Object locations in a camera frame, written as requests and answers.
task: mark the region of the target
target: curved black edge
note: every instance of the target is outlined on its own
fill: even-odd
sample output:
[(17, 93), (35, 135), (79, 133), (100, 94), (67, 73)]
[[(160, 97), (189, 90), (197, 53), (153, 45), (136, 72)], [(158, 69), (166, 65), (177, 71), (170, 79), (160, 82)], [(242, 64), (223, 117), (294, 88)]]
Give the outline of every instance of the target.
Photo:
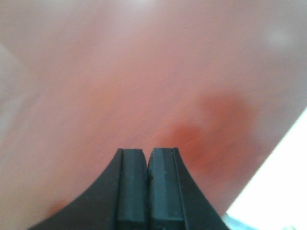
[(96, 181), (64, 209), (29, 230), (115, 230), (123, 149)]
[(147, 166), (141, 149), (124, 149), (117, 229), (147, 230)]
[(186, 230), (229, 230), (192, 179), (179, 150), (173, 148), (173, 153)]

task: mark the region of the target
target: bright white area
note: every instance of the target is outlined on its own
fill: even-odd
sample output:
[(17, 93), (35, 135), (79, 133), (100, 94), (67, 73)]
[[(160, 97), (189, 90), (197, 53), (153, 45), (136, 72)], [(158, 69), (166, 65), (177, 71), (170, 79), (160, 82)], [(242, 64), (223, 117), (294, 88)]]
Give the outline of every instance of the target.
[(307, 109), (227, 213), (259, 230), (307, 230)]

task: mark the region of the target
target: black plastic edge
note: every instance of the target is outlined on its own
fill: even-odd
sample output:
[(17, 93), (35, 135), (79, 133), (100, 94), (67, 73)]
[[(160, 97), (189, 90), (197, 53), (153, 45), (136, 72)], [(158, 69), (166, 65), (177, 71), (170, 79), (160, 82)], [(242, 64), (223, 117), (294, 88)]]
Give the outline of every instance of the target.
[(192, 179), (179, 150), (173, 148), (173, 153), (186, 230), (229, 230)]
[(124, 149), (117, 229), (147, 229), (147, 166), (141, 149)]
[(95, 182), (64, 209), (29, 230), (115, 230), (123, 149)]

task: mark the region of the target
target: clamp jaw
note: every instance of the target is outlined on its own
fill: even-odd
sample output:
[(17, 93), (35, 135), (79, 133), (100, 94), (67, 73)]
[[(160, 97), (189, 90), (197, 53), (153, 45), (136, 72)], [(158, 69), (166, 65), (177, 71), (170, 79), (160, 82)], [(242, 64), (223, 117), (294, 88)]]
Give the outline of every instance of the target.
[(96, 181), (29, 230), (229, 230), (197, 187), (177, 148), (118, 149)]

